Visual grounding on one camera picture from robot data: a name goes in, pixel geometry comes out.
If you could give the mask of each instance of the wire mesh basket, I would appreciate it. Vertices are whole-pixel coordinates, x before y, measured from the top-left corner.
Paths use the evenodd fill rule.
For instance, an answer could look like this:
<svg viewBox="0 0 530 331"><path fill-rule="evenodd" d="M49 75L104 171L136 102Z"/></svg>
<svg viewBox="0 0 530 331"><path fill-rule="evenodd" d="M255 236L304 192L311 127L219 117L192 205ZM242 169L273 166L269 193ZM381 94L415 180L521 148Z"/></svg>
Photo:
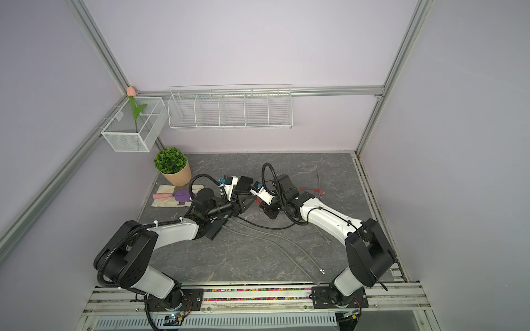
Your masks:
<svg viewBox="0 0 530 331"><path fill-rule="evenodd" d="M170 87L169 125L185 129L291 128L290 85Z"/></svg>
<svg viewBox="0 0 530 331"><path fill-rule="evenodd" d="M115 151L149 152L167 121L167 111L161 97L135 97L137 105L146 103L136 119L127 100L103 128L101 134Z"/></svg>

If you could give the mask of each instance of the gray marble tabletop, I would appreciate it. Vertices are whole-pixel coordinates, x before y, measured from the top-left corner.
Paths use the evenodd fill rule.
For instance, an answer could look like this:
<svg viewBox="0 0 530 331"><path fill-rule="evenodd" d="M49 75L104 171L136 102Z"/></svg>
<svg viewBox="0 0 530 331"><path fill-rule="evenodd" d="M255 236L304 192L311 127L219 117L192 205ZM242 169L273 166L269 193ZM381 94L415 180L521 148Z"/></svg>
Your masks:
<svg viewBox="0 0 530 331"><path fill-rule="evenodd" d="M321 200L328 206L354 218L370 218L370 210L348 153L287 153L287 154L191 154L188 155L193 175L206 173L214 178L224 175L247 176L261 181L261 166L273 165L276 173L287 174L299 190L320 189ZM271 179L270 172L266 178ZM197 184L214 188L206 178ZM159 185L169 182L159 175L152 193ZM147 202L140 222L165 221L182 216L186 208L151 207ZM290 224L284 214L276 220L269 219L252 204L241 214L245 219L269 227ZM317 266L295 245L283 238L260 233L243 226L239 219L230 219L226 226L234 231L274 241L296 261L309 276L297 267L275 244L243 236L227 229L210 240L201 238L167 245L157 249L151 258L151 266L179 281L319 281L330 282L347 267L344 246L329 234L320 234L314 225L293 226L285 230L256 230L272 233L294 241L323 268Z"/></svg>

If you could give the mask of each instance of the gray cable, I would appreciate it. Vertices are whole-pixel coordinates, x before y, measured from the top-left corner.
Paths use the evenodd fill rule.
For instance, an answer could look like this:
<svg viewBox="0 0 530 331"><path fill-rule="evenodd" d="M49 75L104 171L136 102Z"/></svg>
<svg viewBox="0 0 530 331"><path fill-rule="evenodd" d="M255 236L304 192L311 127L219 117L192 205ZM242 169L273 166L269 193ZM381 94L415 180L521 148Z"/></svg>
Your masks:
<svg viewBox="0 0 530 331"><path fill-rule="evenodd" d="M319 187L318 187L319 194L316 196L316 198L317 198L317 199L320 199L320 176L319 176L319 171L318 171L318 170L316 171L316 178L318 178L318 180L319 180ZM315 226L316 230L319 232L320 236L324 239L324 241L326 242L326 244L331 243L331 240L329 240L329 239L328 239L328 238L327 238L327 237L326 237L326 236L320 231L320 228L319 228L317 225L315 225L315 224L313 224L313 225Z"/></svg>
<svg viewBox="0 0 530 331"><path fill-rule="evenodd" d="M318 190L319 190L319 194L316 196L317 199L320 199L320 176L319 176L319 171L317 169L316 171L316 178L319 180L319 187L318 187Z"/></svg>
<svg viewBox="0 0 530 331"><path fill-rule="evenodd" d="M244 234L242 232L239 232L239 231L236 231L236 230L232 230L231 228L227 227L226 225L223 225L223 228L227 229L228 231L231 231L231 232L234 232L234 233L237 233L239 235L242 235L242 236L247 236L247 237L251 237L251 238L255 238L255 239L260 239L260 240L265 240L265 241L268 241L274 245L276 245L279 249L281 249L282 252L284 252L285 256L287 256L289 258L289 260L291 260L300 270L302 270L310 279L313 280L313 282L320 286L320 283L318 282L318 280L316 280L315 278L311 277L301 266L298 265L298 263L296 263L295 260L293 260L292 257L289 256L289 254L278 244L276 244L274 241L272 240L269 240L269 239L265 239L265 238L261 238L261 237L256 237L256 236L252 236L252 235L247 235L247 234Z"/></svg>
<svg viewBox="0 0 530 331"><path fill-rule="evenodd" d="M320 270L320 272L325 275L326 274L326 271L324 270L324 268L321 268L319 266L319 264L311 257L311 255L309 255L303 248L300 247L299 244L295 243L294 241L290 240L290 239L287 239L285 237L282 237L282 236L278 236L278 235L275 235L275 234L271 234L271 233L268 233L268 232L265 232L265 231L261 231L261 230L258 230L258 229L254 229L254 228L251 228L249 226L246 226L245 224L242 224L242 223L239 223L238 221L236 221L234 218L232 218L232 220L234 222L236 222L237 224L241 225L241 226L244 226L245 228L249 228L251 230L254 230L254 231L257 231L259 233L262 233L264 235L269 235L269 236L275 236L275 237L278 237L278 238L281 238L283 240L287 240L288 242L290 242L291 244L295 245L296 247L300 248L300 250L302 252L304 252L305 255L307 255L307 257L309 257L309 259L313 262L314 265L316 265L316 267Z"/></svg>

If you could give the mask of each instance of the vent grille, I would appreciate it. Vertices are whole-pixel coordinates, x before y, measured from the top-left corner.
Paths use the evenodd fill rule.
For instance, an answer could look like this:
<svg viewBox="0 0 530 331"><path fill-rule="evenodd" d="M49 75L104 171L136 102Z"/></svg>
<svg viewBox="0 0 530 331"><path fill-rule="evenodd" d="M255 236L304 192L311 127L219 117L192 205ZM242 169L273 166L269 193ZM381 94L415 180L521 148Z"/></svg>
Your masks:
<svg viewBox="0 0 530 331"><path fill-rule="evenodd" d="M291 314L215 314L190 315L180 326L164 326L164 315L153 317L160 329L242 329L242 328L279 328L279 327L311 327L336 326L337 320L332 312L301 312ZM101 316L94 331L99 330L150 330L147 318L136 316Z"/></svg>

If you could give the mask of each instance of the black mounting plate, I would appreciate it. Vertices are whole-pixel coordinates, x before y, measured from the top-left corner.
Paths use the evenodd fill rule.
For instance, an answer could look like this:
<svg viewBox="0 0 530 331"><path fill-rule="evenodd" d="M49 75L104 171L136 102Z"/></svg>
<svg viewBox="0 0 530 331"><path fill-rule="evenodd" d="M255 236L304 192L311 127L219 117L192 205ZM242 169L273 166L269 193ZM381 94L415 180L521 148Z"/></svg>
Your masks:
<svg viewBox="0 0 530 331"><path fill-rule="evenodd" d="M336 306L330 303L331 296L330 296L329 286L313 286L311 288L311 293L328 301L326 302L318 297L314 297L313 307L315 309L337 308ZM364 287L352 293L351 296L355 297L359 301L361 308L368 308L368 300L366 299L366 292L364 290ZM357 305L357 302L354 299L352 299L350 304L348 304L348 308L358 308L358 307L359 306Z"/></svg>
<svg viewBox="0 0 530 331"><path fill-rule="evenodd" d="M191 311L200 310L204 289L182 289L182 293L184 293L184 297L182 298L183 302L182 305L177 309L177 311L188 311L190 309L190 302L184 299L189 299L193 303ZM157 304L157 300L159 300L158 298L155 300L151 298L152 296L149 296L149 298L147 299L147 306L149 311L167 311L164 309L164 307Z"/></svg>

